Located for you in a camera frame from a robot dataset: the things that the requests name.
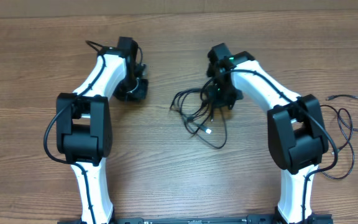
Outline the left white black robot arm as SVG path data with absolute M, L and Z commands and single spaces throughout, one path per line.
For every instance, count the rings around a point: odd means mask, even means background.
M 106 175 L 113 142 L 109 100 L 144 100 L 149 81 L 142 49 L 133 38 L 120 37 L 115 47 L 90 40 L 87 45 L 96 51 L 96 65 L 73 92 L 57 96 L 43 147 L 51 160 L 74 171 L 82 206 L 76 222 L 114 223 Z

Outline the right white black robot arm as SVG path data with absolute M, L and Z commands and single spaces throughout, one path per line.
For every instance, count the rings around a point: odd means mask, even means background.
M 232 54 L 226 44 L 208 52 L 205 85 L 213 106 L 231 109 L 244 95 L 267 115 L 268 150 L 281 170 L 280 200 L 273 214 L 248 214 L 245 223 L 332 223 L 330 214 L 315 214 L 310 205 L 315 174 L 329 147 L 321 106 L 313 95 L 285 88 L 248 52 Z

